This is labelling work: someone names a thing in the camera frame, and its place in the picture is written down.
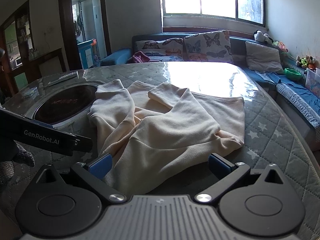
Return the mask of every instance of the cream sweater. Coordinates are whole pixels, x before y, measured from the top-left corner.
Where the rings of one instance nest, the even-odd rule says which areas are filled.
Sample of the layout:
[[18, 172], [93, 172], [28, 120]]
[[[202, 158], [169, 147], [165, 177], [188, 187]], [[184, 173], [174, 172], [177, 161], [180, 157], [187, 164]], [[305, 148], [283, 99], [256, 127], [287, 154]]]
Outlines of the cream sweater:
[[113, 156], [104, 178], [126, 194], [145, 194], [184, 169], [244, 144], [243, 98], [217, 98], [170, 83], [119, 79], [98, 86], [88, 114], [100, 155]]

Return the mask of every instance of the door frame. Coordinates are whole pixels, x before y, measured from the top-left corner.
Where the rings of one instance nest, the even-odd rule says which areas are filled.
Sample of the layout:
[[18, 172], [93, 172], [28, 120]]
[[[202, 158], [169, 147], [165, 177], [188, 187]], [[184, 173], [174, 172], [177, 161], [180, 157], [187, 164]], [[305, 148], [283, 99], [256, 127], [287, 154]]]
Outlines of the door frame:
[[[63, 43], [67, 54], [70, 71], [82, 69], [78, 45], [75, 38], [72, 15], [72, 0], [58, 0]], [[107, 55], [111, 54], [110, 37], [105, 0], [100, 0], [102, 26]]]

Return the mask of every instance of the window frame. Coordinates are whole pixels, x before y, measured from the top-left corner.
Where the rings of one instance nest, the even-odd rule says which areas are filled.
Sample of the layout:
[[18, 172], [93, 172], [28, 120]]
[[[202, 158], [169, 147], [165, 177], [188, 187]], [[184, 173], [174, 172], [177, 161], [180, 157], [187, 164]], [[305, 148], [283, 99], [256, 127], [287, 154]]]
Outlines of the window frame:
[[266, 11], [267, 11], [266, 10], [266, 0], [262, 0], [262, 3], [263, 3], [263, 22], [262, 23], [257, 23], [257, 22], [252, 22], [252, 21], [240, 19], [238, 17], [238, 0], [236, 0], [236, 18], [203, 14], [202, 13], [201, 0], [200, 0], [200, 14], [198, 14], [198, 13], [166, 13], [166, 11], [165, 11], [165, 0], [162, 0], [162, 9], [163, 9], [163, 16], [199, 16], [199, 17], [220, 18], [220, 19], [226, 19], [226, 20], [233, 20], [233, 21], [238, 21], [238, 22], [249, 23], [249, 24], [253, 24], [253, 25], [265, 28], [266, 27]]

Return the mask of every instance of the butterfly pillow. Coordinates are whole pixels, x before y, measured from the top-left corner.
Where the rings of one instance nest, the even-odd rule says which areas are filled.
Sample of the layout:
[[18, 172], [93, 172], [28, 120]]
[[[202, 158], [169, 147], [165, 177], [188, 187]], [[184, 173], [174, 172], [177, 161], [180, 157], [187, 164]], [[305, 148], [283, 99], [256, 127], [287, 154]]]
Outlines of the butterfly pillow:
[[136, 41], [135, 52], [137, 51], [142, 51], [150, 57], [151, 60], [172, 61], [172, 59], [177, 59], [174, 61], [183, 61], [183, 39], [172, 38], [164, 41]]
[[229, 31], [197, 33], [184, 42], [190, 61], [233, 63]]

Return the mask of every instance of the microwave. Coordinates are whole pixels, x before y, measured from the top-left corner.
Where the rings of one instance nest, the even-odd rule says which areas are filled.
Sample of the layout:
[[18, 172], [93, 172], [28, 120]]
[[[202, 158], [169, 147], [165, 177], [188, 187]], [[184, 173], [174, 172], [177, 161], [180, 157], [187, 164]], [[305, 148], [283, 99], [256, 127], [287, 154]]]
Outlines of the microwave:
[[14, 59], [14, 64], [16, 65], [16, 67], [21, 66], [22, 65], [21, 57], [17, 57], [16, 59]]
[[22, 65], [21, 57], [17, 57], [16, 59], [10, 60], [11, 69], [14, 70], [17, 67]]

